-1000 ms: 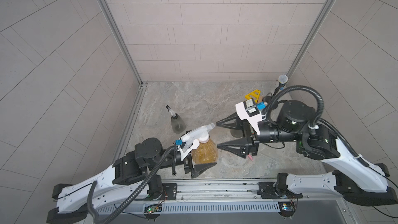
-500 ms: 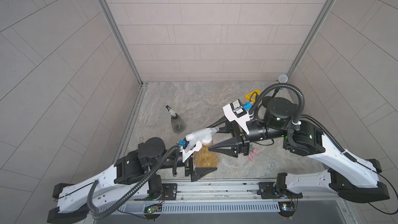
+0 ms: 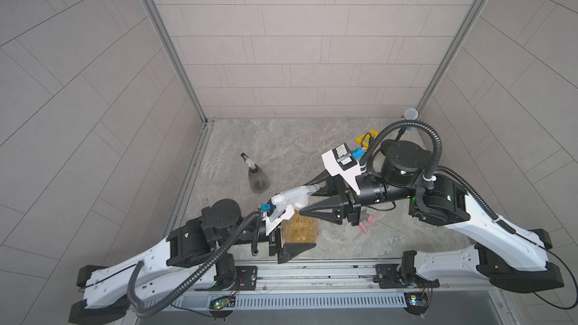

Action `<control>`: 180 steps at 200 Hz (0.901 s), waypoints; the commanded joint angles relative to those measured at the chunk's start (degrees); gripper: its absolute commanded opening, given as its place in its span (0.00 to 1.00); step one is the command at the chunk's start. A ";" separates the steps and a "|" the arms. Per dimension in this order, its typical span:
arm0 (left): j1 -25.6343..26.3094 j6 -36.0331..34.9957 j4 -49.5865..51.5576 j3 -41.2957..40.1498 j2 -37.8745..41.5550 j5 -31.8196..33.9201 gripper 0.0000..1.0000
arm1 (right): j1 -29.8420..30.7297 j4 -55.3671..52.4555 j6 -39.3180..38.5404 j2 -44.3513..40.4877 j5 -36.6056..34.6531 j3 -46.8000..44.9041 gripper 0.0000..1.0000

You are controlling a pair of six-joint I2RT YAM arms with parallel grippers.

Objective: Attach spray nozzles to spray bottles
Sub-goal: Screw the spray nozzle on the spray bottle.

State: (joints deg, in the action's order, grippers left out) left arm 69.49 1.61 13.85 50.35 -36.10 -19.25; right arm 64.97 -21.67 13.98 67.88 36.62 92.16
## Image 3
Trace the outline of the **black white spray nozzle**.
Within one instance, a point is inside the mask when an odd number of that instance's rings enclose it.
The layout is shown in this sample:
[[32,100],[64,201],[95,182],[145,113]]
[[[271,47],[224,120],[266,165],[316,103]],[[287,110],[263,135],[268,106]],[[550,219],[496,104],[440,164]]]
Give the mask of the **black white spray nozzle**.
[[240,154],[241,158],[244,160],[244,162],[248,165],[248,168],[250,168],[251,171],[254,171],[257,167],[256,163],[249,158],[249,156],[245,153],[241,153]]

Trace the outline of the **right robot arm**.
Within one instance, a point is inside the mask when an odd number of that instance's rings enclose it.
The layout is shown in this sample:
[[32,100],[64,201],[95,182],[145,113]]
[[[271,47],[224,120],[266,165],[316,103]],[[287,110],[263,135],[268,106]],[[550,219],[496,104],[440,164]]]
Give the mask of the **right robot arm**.
[[344,145],[328,151],[325,171],[314,179],[322,186],[319,201],[301,215],[358,226],[365,207],[407,200],[412,217],[473,241],[457,251],[405,251],[397,268],[377,269],[381,287],[431,288],[442,278],[481,278],[514,293],[563,287],[561,270],[548,259],[552,242],[545,230],[524,230],[505,220],[448,168],[442,168],[432,188],[426,188],[422,172],[430,152],[411,141],[387,139],[380,151],[385,161],[379,175],[355,174],[358,164]]

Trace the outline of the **orange plastic bottle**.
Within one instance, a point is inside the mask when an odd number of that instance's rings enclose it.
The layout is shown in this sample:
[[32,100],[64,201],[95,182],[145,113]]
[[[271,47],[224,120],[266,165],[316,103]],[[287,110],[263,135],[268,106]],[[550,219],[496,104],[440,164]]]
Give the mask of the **orange plastic bottle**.
[[319,238],[319,220],[296,212],[290,220],[281,223],[284,243],[316,243]]

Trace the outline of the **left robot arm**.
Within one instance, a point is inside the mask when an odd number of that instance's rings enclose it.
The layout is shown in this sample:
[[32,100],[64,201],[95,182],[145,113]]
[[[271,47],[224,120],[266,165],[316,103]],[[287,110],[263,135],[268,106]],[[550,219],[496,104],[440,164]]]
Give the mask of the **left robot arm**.
[[266,242],[279,263],[287,263],[315,242],[283,242],[281,223],[296,217],[309,204],[309,197],[276,195],[254,215],[242,215],[237,202],[217,201],[198,218],[171,231],[151,248],[115,266],[85,266],[77,286],[84,299],[75,303],[69,323],[107,324],[134,308],[140,317],[150,317],[176,304],[188,290],[228,290],[217,308],[228,306],[237,292],[254,289],[255,272],[236,266],[229,250],[234,245]]

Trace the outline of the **clear spray nozzle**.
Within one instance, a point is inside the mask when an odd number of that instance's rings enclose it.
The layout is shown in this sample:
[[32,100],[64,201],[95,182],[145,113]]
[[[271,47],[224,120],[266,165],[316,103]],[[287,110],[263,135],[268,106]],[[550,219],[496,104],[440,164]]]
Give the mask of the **clear spray nozzle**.
[[307,207],[309,205],[309,198],[318,189],[319,186],[317,184],[306,185],[295,187],[275,195],[271,199],[271,205],[273,208],[271,215],[280,215],[284,211],[284,207],[288,205],[292,205],[295,211],[299,211]]

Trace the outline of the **grey bottle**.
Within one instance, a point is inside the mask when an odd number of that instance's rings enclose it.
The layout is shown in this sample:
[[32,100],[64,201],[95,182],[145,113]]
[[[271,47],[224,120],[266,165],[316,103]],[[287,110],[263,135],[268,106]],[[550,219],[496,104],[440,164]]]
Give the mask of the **grey bottle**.
[[259,165],[255,165],[254,168],[250,167],[248,169],[248,181],[251,191],[256,194],[264,193],[270,186],[266,173],[259,167]]

